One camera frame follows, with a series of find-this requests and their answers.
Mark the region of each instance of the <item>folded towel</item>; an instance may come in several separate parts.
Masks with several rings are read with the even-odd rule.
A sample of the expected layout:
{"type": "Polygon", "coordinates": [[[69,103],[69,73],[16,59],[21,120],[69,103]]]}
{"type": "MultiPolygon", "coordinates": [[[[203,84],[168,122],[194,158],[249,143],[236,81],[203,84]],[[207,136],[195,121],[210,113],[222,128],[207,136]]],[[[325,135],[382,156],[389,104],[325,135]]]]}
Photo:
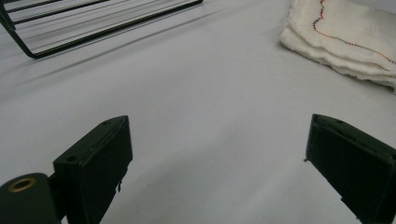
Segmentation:
{"type": "Polygon", "coordinates": [[[396,90],[396,15],[346,0],[294,0],[280,42],[342,75],[396,90]]]}

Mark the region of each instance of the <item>white surface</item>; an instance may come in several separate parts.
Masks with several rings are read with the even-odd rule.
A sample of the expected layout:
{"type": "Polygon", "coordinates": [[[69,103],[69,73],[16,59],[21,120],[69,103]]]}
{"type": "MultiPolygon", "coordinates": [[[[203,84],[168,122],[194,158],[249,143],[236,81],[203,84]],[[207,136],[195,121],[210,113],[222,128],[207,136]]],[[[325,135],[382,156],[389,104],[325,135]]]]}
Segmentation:
{"type": "Polygon", "coordinates": [[[129,115],[134,161],[104,224],[359,223],[303,162],[311,115],[396,147],[396,98],[283,49],[289,6],[205,0],[37,61],[2,29],[0,181],[50,175],[99,122],[129,115]]]}

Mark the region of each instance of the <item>white cloth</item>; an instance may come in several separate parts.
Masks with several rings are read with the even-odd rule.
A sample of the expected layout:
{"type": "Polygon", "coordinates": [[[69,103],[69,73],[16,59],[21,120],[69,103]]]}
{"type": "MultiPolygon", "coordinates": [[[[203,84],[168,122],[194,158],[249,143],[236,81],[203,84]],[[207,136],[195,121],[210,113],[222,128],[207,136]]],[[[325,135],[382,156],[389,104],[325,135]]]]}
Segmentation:
{"type": "Polygon", "coordinates": [[[347,0],[294,0],[280,42],[342,75],[396,90],[396,15],[347,0]]]}

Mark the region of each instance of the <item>black plastic part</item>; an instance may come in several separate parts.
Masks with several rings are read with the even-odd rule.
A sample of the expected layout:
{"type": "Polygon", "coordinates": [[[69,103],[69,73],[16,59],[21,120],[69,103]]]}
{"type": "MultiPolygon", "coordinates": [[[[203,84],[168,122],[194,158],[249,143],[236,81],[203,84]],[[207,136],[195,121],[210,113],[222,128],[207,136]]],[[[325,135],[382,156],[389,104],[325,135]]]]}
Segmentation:
{"type": "Polygon", "coordinates": [[[116,25],[116,26],[111,27],[111,28],[107,28],[107,29],[105,29],[103,31],[100,31],[100,32],[97,32],[97,33],[94,33],[94,34],[91,34],[91,35],[86,35],[86,36],[83,36],[83,37],[81,37],[79,39],[64,43],[62,45],[59,45],[59,46],[56,46],[56,47],[53,47],[53,48],[50,48],[50,49],[42,50],[42,51],[39,51],[39,52],[32,52],[29,49],[29,47],[24,43],[23,39],[18,35],[17,29],[15,27],[15,25],[19,24],[19,23],[23,23],[23,22],[27,22],[27,21],[33,21],[33,20],[38,20],[38,19],[45,18],[45,17],[48,17],[48,16],[64,13],[66,11],[75,10],[75,9],[78,9],[78,8],[81,8],[81,7],[87,7],[87,6],[91,6],[91,5],[95,5],[95,4],[100,4],[100,3],[106,2],[106,1],[109,1],[109,0],[97,0],[97,1],[93,0],[91,2],[82,3],[82,4],[79,4],[79,5],[73,6],[73,7],[67,7],[67,8],[62,8],[62,9],[59,9],[59,10],[54,10],[54,11],[51,11],[51,12],[47,12],[47,13],[43,13],[43,14],[40,14],[40,15],[36,15],[36,16],[31,17],[31,18],[23,19],[23,20],[20,20],[20,21],[13,21],[9,17],[8,13],[15,12],[15,11],[21,11],[21,10],[26,10],[26,9],[29,9],[29,8],[32,8],[32,7],[36,7],[36,6],[47,5],[47,4],[55,3],[55,2],[58,2],[58,1],[55,1],[55,0],[54,1],[46,1],[46,2],[43,2],[43,3],[39,3],[39,4],[29,5],[27,7],[18,7],[18,8],[12,8],[12,9],[6,10],[5,4],[6,3],[10,3],[10,2],[15,2],[15,1],[14,0],[12,0],[12,1],[1,0],[0,1],[0,23],[4,26],[4,28],[7,30],[9,35],[14,39],[14,41],[18,44],[18,46],[20,46],[20,48],[23,50],[23,52],[27,56],[29,56],[31,58],[34,58],[34,59],[39,59],[39,58],[43,58],[43,57],[46,57],[46,56],[49,56],[49,55],[52,55],[52,54],[67,50],[67,49],[74,48],[74,47],[79,46],[79,45],[83,45],[83,44],[91,42],[91,41],[93,41],[95,39],[99,39],[101,37],[104,37],[104,36],[107,36],[107,35],[110,35],[110,34],[114,34],[116,32],[124,30],[126,28],[133,27],[133,26],[142,24],[142,23],[147,22],[147,21],[153,21],[155,19],[159,19],[159,18],[164,17],[166,15],[169,15],[169,14],[172,14],[172,13],[176,13],[176,12],[178,12],[180,10],[186,9],[188,7],[196,6],[198,4],[201,4],[204,0],[188,1],[187,3],[181,4],[181,5],[177,5],[177,6],[174,6],[174,7],[166,8],[164,10],[160,10],[160,11],[156,11],[156,12],[152,12],[152,13],[149,13],[145,17],[142,17],[142,18],[139,18],[139,19],[135,19],[135,20],[131,20],[131,21],[127,21],[127,22],[125,22],[123,24],[116,25]]]}
{"type": "Polygon", "coordinates": [[[133,158],[128,117],[107,120],[54,161],[69,223],[99,223],[133,158]]]}
{"type": "Polygon", "coordinates": [[[0,224],[97,224],[133,158],[127,116],[102,122],[54,161],[50,177],[30,174],[0,188],[0,224]]]}
{"type": "Polygon", "coordinates": [[[313,115],[306,159],[362,223],[391,223],[396,213],[396,150],[357,128],[313,115]]]}
{"type": "Polygon", "coordinates": [[[0,188],[0,223],[59,223],[46,175],[22,175],[0,188]]]}

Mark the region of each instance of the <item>wire rack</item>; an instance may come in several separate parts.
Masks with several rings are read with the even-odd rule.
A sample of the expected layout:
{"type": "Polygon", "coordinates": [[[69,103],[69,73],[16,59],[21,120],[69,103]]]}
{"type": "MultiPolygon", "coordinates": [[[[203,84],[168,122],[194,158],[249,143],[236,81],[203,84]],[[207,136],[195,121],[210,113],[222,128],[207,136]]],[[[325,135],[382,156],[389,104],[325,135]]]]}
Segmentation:
{"type": "Polygon", "coordinates": [[[0,0],[0,22],[23,52],[43,58],[203,0],[0,0]]]}

